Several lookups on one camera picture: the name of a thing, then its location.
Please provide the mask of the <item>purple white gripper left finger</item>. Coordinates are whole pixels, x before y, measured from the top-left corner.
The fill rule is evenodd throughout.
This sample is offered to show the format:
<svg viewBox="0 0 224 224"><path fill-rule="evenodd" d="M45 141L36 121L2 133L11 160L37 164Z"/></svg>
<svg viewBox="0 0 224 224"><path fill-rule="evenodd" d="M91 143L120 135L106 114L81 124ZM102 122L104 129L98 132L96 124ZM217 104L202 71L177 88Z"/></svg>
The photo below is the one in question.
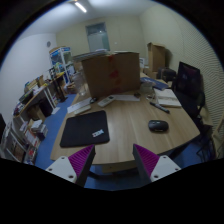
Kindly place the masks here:
<svg viewBox="0 0 224 224"><path fill-rule="evenodd" d="M46 171L78 186L84 186L94 157L95 146L90 145L69 157L59 157Z"/></svg>

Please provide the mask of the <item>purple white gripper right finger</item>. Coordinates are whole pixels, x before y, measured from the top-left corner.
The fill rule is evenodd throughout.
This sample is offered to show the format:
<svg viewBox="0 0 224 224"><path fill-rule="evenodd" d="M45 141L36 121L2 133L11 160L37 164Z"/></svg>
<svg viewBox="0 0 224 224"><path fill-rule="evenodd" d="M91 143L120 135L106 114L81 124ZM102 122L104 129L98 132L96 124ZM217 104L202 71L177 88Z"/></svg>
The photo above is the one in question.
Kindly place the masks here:
<svg viewBox="0 0 224 224"><path fill-rule="evenodd" d="M180 170L180 167L166 155L156 155L150 150L134 144L133 156L144 184L157 181Z"/></svg>

